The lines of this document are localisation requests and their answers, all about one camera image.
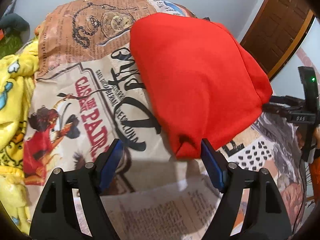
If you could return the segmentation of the red jacket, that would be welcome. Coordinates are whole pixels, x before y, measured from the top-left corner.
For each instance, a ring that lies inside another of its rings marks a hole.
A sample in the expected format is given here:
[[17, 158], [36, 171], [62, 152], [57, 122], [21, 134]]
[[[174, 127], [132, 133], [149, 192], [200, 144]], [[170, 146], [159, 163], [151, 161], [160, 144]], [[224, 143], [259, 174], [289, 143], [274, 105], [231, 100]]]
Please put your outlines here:
[[199, 158], [251, 126], [269, 102], [265, 72], [221, 24], [156, 13], [130, 30], [130, 52], [177, 158]]

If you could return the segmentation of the newspaper print bed sheet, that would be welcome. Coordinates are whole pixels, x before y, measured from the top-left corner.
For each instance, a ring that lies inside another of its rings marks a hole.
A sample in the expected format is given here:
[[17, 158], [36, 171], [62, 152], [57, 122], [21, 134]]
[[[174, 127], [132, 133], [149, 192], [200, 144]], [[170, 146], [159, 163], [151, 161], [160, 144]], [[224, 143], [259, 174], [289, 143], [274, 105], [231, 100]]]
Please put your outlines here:
[[100, 199], [119, 239], [200, 239], [220, 201], [211, 167], [174, 161], [130, 52], [130, 27], [156, 0], [77, 0], [48, 15], [23, 157], [33, 219], [55, 168], [123, 156]]

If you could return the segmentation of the brown wooden door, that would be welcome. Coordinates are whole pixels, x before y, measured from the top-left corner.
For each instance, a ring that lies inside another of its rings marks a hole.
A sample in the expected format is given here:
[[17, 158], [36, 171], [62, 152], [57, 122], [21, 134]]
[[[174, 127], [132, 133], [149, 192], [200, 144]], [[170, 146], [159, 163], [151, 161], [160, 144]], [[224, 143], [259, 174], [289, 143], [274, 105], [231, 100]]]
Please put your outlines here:
[[272, 80], [296, 52], [314, 19], [306, 0], [264, 0], [241, 45]]

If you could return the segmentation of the yellow cartoon blanket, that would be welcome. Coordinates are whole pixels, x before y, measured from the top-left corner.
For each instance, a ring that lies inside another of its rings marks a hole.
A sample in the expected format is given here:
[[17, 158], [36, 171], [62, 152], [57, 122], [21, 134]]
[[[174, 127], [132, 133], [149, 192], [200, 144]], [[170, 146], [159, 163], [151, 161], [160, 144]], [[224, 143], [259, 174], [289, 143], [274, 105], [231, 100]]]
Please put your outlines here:
[[30, 230], [24, 185], [23, 146], [28, 111], [39, 69], [38, 39], [1, 59], [1, 203], [21, 232]]

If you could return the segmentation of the pile of clutter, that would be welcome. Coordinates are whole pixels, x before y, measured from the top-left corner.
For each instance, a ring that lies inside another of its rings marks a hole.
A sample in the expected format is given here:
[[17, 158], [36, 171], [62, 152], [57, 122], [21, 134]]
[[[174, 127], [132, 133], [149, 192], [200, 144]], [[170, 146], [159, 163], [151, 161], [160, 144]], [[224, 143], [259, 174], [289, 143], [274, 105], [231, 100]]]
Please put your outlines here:
[[17, 0], [12, 0], [1, 16], [1, 58], [15, 54], [22, 46], [21, 33], [29, 30], [29, 23], [14, 13]]

